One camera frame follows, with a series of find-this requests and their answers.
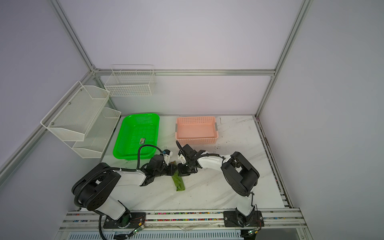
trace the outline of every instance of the aluminum frame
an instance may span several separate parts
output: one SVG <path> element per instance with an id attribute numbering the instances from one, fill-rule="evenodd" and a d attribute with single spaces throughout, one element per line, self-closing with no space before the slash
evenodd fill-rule
<path id="1" fill-rule="evenodd" d="M 89 71 L 86 73 L 83 78 L 80 80 L 82 84 L 85 84 L 88 80 L 93 77 L 93 72 Z M 76 92 L 76 88 L 71 88 L 61 99 L 54 108 L 57 111 L 53 112 L 53 117 L 59 109 L 61 109 L 68 99 L 72 97 Z M 12 154 L 10 158 L 2 165 L 0 168 L 0 188 L 4 185 L 4 183 L 9 179 L 9 177 L 20 167 L 20 165 L 24 162 L 24 159 L 28 156 L 30 151 L 36 145 L 36 143 L 41 139 L 43 134 L 47 132 L 47 129 L 39 124 L 39 126 L 32 132 L 31 135 L 23 142 L 23 144 Z"/>
<path id="2" fill-rule="evenodd" d="M 156 76 L 274 76 L 274 69 L 154 69 Z M 98 76 L 110 76 L 111 69 L 96 71 Z"/>
<path id="3" fill-rule="evenodd" d="M 259 209 L 264 218 L 265 226 L 263 228 L 295 228 L 299 236 L 304 240 L 313 240 L 308 226 L 300 209 Z M 222 209 L 213 210 L 144 210 L 140 212 L 164 213 L 164 212 L 223 212 Z M 193 215 L 200 214 L 177 214 L 177 218 L 189 219 L 199 218 Z M 169 214 L 149 214 L 147 219 L 156 219 L 157 221 L 147 221 L 145 231 L 162 230 L 219 230 L 219 229 L 242 229 L 240 227 L 224 227 L 223 214 L 204 214 L 204 218 L 215 218 L 216 220 L 204 221 L 163 221 L 172 218 Z M 99 215 L 89 211 L 71 211 L 68 212 L 63 220 L 61 227 L 55 239 L 65 239 L 71 232 L 97 232 Z M 122 229 L 103 229 L 105 234 L 111 232 L 121 232 Z"/>
<path id="4" fill-rule="evenodd" d="M 276 67 L 275 67 L 275 74 L 271 77 L 269 84 L 265 90 L 265 93 L 263 95 L 262 101 L 260 102 L 259 107 L 257 108 L 256 117 L 260 117 L 260 114 L 265 106 L 266 101 L 268 100 L 269 95 L 272 92 L 272 88 L 276 83 L 276 80 L 281 72 L 281 68 L 284 65 L 284 62 L 289 54 L 289 51 L 292 48 L 293 42 L 296 39 L 297 33 L 300 29 L 301 24 L 303 23 L 304 18 L 306 17 L 308 10 L 312 4 L 313 0 L 303 0 L 300 6 L 300 10 L 296 16 L 296 19 L 294 21 L 294 24 L 292 26 L 292 29 L 288 35 L 287 41 L 285 42 L 285 45 L 283 47 L 283 51 L 281 52 L 281 55 L 279 57 L 279 60 L 277 61 Z"/>
<path id="5" fill-rule="evenodd" d="M 300 25 L 302 24 L 308 9 L 311 5 L 313 0 L 303 0 L 300 10 L 296 16 L 295 22 L 292 26 L 292 29 L 290 31 L 290 34 L 287 38 L 287 41 L 284 45 L 283 51 L 279 57 L 279 60 L 277 62 L 276 68 L 274 70 L 271 69 L 250 69 L 250 70 L 155 70 L 155 75 L 158 76 L 271 76 L 270 82 L 268 84 L 268 87 L 263 95 L 262 101 L 257 109 L 256 115 L 255 115 L 255 124 L 258 128 L 260 137 L 262 139 L 262 143 L 264 145 L 264 148 L 266 150 L 268 159 L 270 161 L 271 168 L 274 172 L 275 178 L 277 180 L 280 193 L 286 197 L 286 202 L 288 203 L 288 207 L 292 207 L 291 200 L 289 196 L 287 195 L 287 192 L 285 190 L 284 183 L 281 179 L 280 172 L 278 171 L 277 165 L 275 163 L 275 160 L 273 158 L 271 149 L 269 147 L 268 141 L 265 137 L 264 131 L 261 127 L 260 120 L 258 117 L 260 116 L 265 103 L 272 91 L 273 86 L 276 83 L 276 80 L 279 76 L 279 73 L 282 69 L 282 66 L 287 58 L 287 55 L 292 48 L 293 42 L 296 38 L 297 32 L 300 28 Z M 85 84 L 89 79 L 92 77 L 96 80 L 99 87 L 104 88 L 104 85 L 100 79 L 100 76 L 110 75 L 112 73 L 111 70 L 100 70 L 96 68 L 89 56 L 86 53 L 86 50 L 84 46 L 81 44 L 79 37 L 77 36 L 75 29 L 73 28 L 72 24 L 69 21 L 68 16 L 66 15 L 62 5 L 60 4 L 59 0 L 50 0 L 49 1 L 52 5 L 52 8 L 57 15 L 59 21 L 64 27 L 64 30 L 68 34 L 70 40 L 74 44 L 76 50 L 80 54 L 81 58 L 85 62 L 87 68 L 89 69 L 89 72 L 82 78 L 81 83 Z M 69 95 L 73 94 L 73 92 L 68 92 L 56 105 L 57 109 L 60 109 L 60 106 L 65 102 L 65 99 Z M 114 103 L 109 100 L 109 104 L 112 108 L 116 109 Z M 9 177 L 20 167 L 20 165 L 23 163 L 23 160 L 28 156 L 28 154 L 33 150 L 36 143 L 41 139 L 43 134 L 46 132 L 46 129 L 39 125 L 32 134 L 24 141 L 24 143 L 15 151 L 15 153 L 3 164 L 0 168 L 0 188 L 4 185 L 4 183 L 9 179 Z M 308 228 L 303 228 L 302 232 L 300 232 L 303 235 L 304 238 L 308 238 L 310 236 Z"/>

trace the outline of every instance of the green plastic basket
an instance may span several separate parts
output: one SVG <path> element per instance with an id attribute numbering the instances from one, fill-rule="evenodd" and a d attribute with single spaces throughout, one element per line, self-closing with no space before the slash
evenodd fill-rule
<path id="1" fill-rule="evenodd" d="M 157 144 L 160 117 L 155 113 L 133 114 L 124 118 L 121 124 L 113 156 L 117 159 L 137 160 L 137 151 L 143 144 Z M 156 148 L 143 147 L 140 159 L 150 159 Z"/>

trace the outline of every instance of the black mounting plate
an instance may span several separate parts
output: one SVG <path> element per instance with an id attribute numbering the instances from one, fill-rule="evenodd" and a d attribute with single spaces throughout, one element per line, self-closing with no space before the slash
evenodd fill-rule
<path id="1" fill-rule="evenodd" d="M 179 170 L 179 176 L 180 177 L 186 177 L 186 176 L 191 175 L 192 173 L 197 173 L 197 169 L 196 168 L 190 170 L 187 164 L 179 163 L 177 165 L 177 169 Z"/>
<path id="2" fill-rule="evenodd" d="M 145 212 L 131 212 L 131 219 L 129 221 L 129 225 L 126 228 L 138 228 L 139 227 L 139 222 L 145 223 L 145 217 L 146 213 Z M 110 218 L 107 215 L 107 218 L 104 221 L 104 229 L 116 229 L 118 227 L 118 223 L 116 220 Z"/>
<path id="3" fill-rule="evenodd" d="M 226 227 L 240 227 L 240 225 L 236 224 L 237 218 L 236 218 L 236 212 L 235 211 L 225 211 L 223 213 L 223 215 L 224 215 L 224 225 Z M 252 222 L 246 227 L 260 227 L 260 225 L 263 227 L 264 226 L 264 219 L 262 216 L 262 212 L 261 211 L 255 211 L 254 216 L 257 216 L 257 218 L 254 217 L 252 219 Z"/>

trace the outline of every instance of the marble surface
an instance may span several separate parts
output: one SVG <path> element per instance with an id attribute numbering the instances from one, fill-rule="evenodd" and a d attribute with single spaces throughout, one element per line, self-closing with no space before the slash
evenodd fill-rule
<path id="1" fill-rule="evenodd" d="M 215 116 L 219 139 L 216 144 L 191 145 L 221 155 L 240 152 L 258 170 L 260 178 L 254 187 L 253 203 L 259 209 L 284 208 L 269 161 L 252 116 Z M 157 146 L 169 149 L 177 161 L 175 123 L 178 116 L 160 116 Z M 135 168 L 137 161 L 116 159 L 112 152 L 122 117 L 117 125 L 103 162 L 111 167 Z M 141 166 L 149 160 L 141 160 Z M 237 194 L 225 181 L 223 173 L 213 169 L 198 169 L 196 174 L 183 177 L 185 191 L 176 192 L 171 176 L 161 176 L 145 186 L 117 186 L 111 193 L 130 210 L 233 209 Z"/>

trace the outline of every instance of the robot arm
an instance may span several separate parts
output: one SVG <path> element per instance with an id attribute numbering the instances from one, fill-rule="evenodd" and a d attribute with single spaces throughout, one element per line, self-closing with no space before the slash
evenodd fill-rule
<path id="1" fill-rule="evenodd" d="M 236 207 L 238 225 L 244 227 L 252 222 L 255 213 L 252 205 L 252 189 L 257 185 L 257 180 L 260 177 L 252 164 L 239 152 L 220 156 L 204 150 L 196 152 L 188 144 L 181 147 L 178 142 L 176 143 L 180 149 L 178 158 L 181 163 L 177 165 L 179 175 L 188 176 L 191 173 L 196 173 L 197 168 L 212 168 L 222 171 L 227 183 L 238 194 Z"/>
<path id="2" fill-rule="evenodd" d="M 155 155 L 140 169 L 109 167 L 103 162 L 98 164 L 73 186 L 75 204 L 101 215 L 106 214 L 117 221 L 117 227 L 126 228 L 130 223 L 131 213 L 121 202 L 110 196 L 115 186 L 146 186 L 155 177 L 172 176 L 177 169 L 179 176 L 188 176 L 197 173 L 197 168 L 212 168 L 222 171 L 228 184 L 239 195 L 234 222 L 241 227 L 248 226 L 255 213 L 252 188 L 256 186 L 260 176 L 257 170 L 239 152 L 221 156 L 205 150 L 197 152 L 188 144 L 181 147 L 179 142 L 176 143 L 180 149 L 178 158 L 182 162 L 177 166 L 169 164 L 172 156 L 169 150 Z"/>

